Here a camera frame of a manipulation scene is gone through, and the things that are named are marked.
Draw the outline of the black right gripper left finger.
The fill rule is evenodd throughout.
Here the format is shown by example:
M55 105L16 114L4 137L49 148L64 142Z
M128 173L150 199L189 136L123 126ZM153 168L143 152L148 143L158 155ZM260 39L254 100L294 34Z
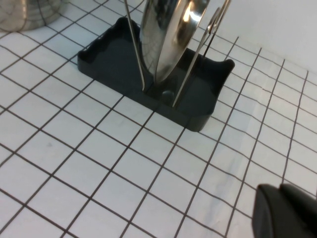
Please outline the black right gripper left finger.
M281 238L285 226L282 215L286 211L285 197L278 188L260 184L253 209L252 228L256 238Z

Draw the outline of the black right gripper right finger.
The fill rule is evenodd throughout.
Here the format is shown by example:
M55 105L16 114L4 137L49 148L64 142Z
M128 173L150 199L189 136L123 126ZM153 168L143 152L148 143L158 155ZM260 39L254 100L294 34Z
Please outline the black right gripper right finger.
M279 190L291 204L295 213L314 237L317 237L317 200L291 184L280 185Z

